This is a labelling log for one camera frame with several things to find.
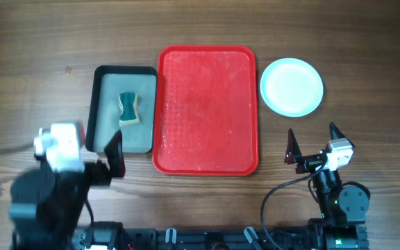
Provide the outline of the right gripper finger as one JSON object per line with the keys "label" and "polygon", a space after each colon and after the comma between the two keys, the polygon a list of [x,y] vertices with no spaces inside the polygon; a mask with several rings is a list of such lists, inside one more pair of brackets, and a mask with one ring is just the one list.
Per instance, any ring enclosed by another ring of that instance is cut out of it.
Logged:
{"label": "right gripper finger", "polygon": [[295,138],[293,130],[289,128],[284,163],[288,165],[298,163],[301,158],[302,153],[300,151],[297,139]]}
{"label": "right gripper finger", "polygon": [[346,149],[346,136],[331,122],[329,124],[331,139],[328,141],[328,149]]}

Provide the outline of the green yellow sponge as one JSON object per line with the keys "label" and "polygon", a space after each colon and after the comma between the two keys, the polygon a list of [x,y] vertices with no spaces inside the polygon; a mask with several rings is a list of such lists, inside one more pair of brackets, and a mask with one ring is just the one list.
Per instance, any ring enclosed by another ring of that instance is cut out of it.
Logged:
{"label": "green yellow sponge", "polygon": [[140,122],[138,115],[139,96],[134,92],[123,92],[119,94],[119,107],[121,115],[119,116],[119,125],[126,126]]}

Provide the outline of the light blue plate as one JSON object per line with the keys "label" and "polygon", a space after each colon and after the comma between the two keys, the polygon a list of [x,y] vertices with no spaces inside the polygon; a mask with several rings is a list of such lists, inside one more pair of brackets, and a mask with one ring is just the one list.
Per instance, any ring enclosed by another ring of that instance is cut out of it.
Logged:
{"label": "light blue plate", "polygon": [[260,79],[265,104],[285,117],[303,117],[316,110],[324,97],[317,70],[298,58],[281,58],[266,67]]}

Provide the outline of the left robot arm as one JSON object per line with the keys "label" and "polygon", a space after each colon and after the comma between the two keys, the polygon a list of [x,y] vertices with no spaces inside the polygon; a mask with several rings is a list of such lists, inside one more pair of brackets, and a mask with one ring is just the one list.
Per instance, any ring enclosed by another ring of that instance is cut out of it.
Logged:
{"label": "left robot arm", "polygon": [[93,186],[108,187],[113,178],[122,178],[126,168],[122,152],[122,132],[117,131],[104,149],[107,162],[50,165],[44,153],[36,158],[40,168],[17,177],[10,188],[9,216],[15,225],[11,249],[119,249],[127,240],[122,224],[90,222],[76,232],[81,211],[88,206]]}

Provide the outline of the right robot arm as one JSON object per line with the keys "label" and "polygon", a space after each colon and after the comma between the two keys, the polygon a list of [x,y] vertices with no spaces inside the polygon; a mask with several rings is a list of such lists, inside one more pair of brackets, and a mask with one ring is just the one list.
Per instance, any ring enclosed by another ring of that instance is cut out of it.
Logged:
{"label": "right robot arm", "polygon": [[355,181],[342,182],[339,168],[351,162],[355,145],[331,122],[331,139],[319,153],[304,156],[292,129],[288,130],[286,164],[297,174],[309,173],[310,187],[322,217],[310,219],[303,237],[304,249],[368,249],[366,213],[370,191]]}

